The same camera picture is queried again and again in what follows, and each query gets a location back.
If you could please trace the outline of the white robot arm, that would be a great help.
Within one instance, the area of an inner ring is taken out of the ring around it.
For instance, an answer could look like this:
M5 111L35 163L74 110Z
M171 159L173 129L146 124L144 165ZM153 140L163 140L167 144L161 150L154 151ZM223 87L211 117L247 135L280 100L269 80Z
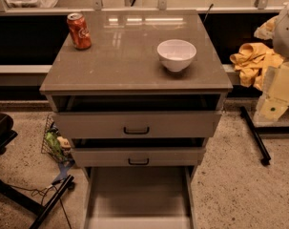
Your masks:
M255 123L260 126L278 121L289 107L289 2L276 19L273 47L284 61L278 68L269 66L264 76L254 115Z

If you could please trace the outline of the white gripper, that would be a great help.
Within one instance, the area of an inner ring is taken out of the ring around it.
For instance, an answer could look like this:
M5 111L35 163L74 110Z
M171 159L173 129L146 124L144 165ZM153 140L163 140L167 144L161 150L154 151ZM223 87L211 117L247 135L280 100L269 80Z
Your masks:
M256 124L272 124L277 122L289 107L289 60L285 60L277 68L267 69L263 92L258 99L253 120Z

